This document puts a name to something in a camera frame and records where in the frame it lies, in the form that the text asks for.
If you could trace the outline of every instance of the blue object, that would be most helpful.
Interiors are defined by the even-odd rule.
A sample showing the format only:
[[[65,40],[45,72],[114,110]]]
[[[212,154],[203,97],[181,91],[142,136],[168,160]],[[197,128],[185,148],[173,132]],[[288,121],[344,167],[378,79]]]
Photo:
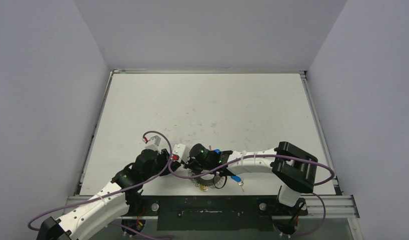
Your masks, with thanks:
[[[232,180],[236,181],[237,183],[241,182],[242,178],[239,176],[231,176]]]

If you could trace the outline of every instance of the white table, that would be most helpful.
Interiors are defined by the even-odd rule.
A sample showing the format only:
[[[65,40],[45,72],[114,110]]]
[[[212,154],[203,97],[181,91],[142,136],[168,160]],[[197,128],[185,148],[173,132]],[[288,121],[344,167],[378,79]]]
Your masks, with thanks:
[[[148,130],[164,133],[172,145],[201,143],[220,150],[261,151],[287,141],[327,165],[299,74],[114,74],[80,194],[94,195],[135,161]],[[167,146],[163,139],[161,146]],[[318,168],[316,182],[328,176]],[[203,192],[190,180],[167,175],[145,184],[143,195],[276,195],[282,184],[274,174],[241,177],[245,192],[231,179],[223,189]],[[335,194],[332,182],[314,192]]]

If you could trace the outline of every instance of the gold key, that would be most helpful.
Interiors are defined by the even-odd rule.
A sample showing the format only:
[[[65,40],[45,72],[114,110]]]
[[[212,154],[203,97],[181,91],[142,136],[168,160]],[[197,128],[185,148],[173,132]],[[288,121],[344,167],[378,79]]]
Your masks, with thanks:
[[[241,190],[243,190],[243,192],[244,192],[245,190],[244,190],[244,186],[243,186],[244,185],[243,180],[239,181],[238,185],[240,185]]]

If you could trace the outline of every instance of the wall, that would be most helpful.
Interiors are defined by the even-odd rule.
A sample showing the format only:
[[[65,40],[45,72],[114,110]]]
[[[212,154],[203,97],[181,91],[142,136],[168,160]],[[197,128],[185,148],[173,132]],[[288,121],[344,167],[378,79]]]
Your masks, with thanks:
[[[365,239],[409,239],[409,1],[347,1],[307,76]]]
[[[346,0],[75,0],[112,69],[307,70]]]
[[[72,0],[0,0],[0,239],[73,194],[108,77]]]

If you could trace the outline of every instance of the bolt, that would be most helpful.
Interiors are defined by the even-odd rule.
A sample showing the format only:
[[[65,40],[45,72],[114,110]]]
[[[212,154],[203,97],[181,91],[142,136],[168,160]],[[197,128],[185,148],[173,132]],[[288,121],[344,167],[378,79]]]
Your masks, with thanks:
[[[152,210],[153,212],[156,212],[158,209],[159,209],[159,204],[153,203],[153,204],[151,205],[151,210]]]
[[[262,202],[261,204],[259,204],[259,209],[265,211],[267,209],[266,203]]]

